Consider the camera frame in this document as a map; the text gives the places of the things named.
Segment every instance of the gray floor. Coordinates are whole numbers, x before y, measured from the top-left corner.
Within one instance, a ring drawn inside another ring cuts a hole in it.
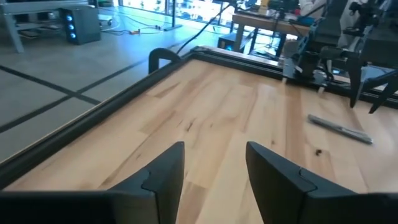
[[[169,21],[168,17],[157,14],[123,10],[148,24],[167,26],[162,20]],[[118,29],[122,30],[143,27],[125,17],[118,17],[117,21],[121,23]],[[158,34],[116,36],[103,33],[101,41],[81,46],[70,45],[61,34],[54,34],[25,40],[23,54],[15,53],[7,36],[0,36],[0,66],[11,69],[0,70],[0,161],[94,107],[96,102],[144,78],[149,52],[157,47],[177,50],[198,32],[197,25],[189,25],[184,22],[182,28]],[[204,32],[182,53],[196,45],[216,45],[218,36]],[[33,82],[21,74],[44,83]],[[113,77],[109,80],[97,83],[110,75]]]

